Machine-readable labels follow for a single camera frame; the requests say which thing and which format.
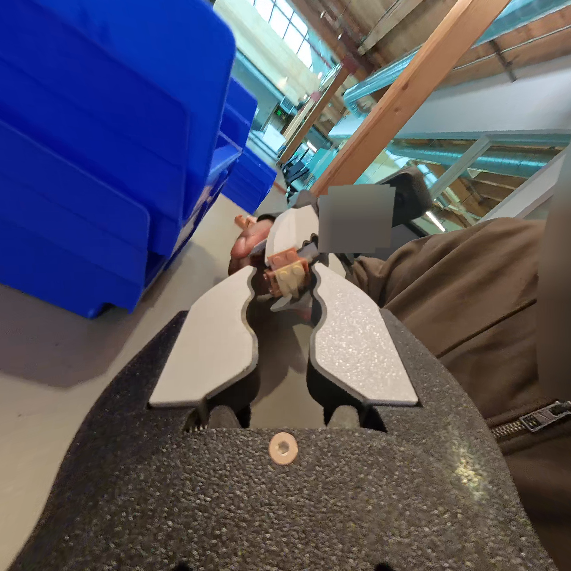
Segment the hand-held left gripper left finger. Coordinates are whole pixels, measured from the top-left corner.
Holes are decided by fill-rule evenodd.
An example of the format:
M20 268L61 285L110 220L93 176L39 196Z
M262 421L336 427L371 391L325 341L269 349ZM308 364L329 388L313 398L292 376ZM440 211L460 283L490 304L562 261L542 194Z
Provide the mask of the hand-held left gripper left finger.
M213 286L189 309L148 404L201 407L249 375L258 363L258 340L247 322L254 298L253 266Z

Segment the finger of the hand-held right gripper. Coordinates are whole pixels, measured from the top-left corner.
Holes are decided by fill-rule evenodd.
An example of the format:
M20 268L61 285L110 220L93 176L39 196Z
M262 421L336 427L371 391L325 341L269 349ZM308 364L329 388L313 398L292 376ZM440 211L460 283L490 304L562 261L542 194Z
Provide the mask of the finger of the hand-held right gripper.
M274 221L266 240L266 264L272 255L294 248L319 234L319 218L313 207L290 208Z
M346 269L339 258L334 253L320 253L316 243L307 243L297 250L297 254L299 258L305 259L310 267L321 263L339 276L346 277Z

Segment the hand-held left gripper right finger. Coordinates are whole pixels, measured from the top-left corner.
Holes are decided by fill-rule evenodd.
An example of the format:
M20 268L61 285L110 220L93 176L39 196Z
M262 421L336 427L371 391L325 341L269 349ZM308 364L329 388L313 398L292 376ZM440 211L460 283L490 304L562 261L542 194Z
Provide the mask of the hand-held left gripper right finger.
M417 405L379 306L322 263L313 266L313 274L313 298L321 310L310 339L316 371L364 405Z

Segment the orange yellow brick train model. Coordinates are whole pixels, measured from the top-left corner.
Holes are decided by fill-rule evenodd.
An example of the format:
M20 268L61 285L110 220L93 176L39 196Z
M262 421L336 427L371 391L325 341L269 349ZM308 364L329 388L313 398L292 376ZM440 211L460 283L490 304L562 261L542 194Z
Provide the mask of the orange yellow brick train model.
M268 255L264 281L273 297L296 301L310 283L309 263L294 247Z

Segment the blue plastic bin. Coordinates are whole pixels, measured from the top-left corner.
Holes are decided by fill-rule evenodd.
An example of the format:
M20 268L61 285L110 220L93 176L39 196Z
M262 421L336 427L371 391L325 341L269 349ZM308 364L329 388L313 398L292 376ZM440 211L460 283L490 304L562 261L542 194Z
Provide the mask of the blue plastic bin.
M206 1L1 1L18 113L97 177L187 220L208 178L236 40Z
M145 206L4 121L1 220L120 275L138 275L151 252L174 256L182 245L178 238L151 245Z
M258 108L256 98L235 78L230 78L220 133L241 149L233 163L222 193L234 204L254 214L268 195L276 171L247 147Z
M174 261L149 253L141 277L123 277L36 233L1 221L1 284L93 319L108 305L132 312L144 291Z

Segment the person's right hand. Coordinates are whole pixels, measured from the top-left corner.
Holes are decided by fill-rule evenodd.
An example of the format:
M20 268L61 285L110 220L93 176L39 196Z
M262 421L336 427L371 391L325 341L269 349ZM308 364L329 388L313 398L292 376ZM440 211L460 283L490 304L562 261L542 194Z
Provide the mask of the person's right hand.
M241 232L230 252L230 262L227 271L229 276L237 273L244 267L263 268L265 266L264 247L261 247L254 253L253 250L267 240L275 218L276 216L273 214L264 214Z

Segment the wooden pillar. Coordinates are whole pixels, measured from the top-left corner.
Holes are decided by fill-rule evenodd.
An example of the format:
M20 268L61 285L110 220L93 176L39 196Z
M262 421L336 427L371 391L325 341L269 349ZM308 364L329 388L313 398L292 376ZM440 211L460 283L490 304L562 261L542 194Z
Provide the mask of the wooden pillar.
M311 187L351 185L387 147L509 1L457 1Z

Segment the slim wooden post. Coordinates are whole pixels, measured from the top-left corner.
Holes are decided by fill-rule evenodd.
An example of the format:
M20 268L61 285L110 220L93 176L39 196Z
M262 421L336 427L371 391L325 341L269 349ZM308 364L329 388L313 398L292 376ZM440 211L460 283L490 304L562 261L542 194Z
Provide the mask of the slim wooden post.
M277 162L280 165L286 164L292 158L293 154L302 144L305 136L318 121L325 108L332 101L337 91L343 86L349 75L350 69L340 63L339 69L332 80L326 85L326 89L323 92L317 91L317 96L312 94L310 102L308 103L308 110L304 110L294 119L294 128L288 135L286 147L277 157Z

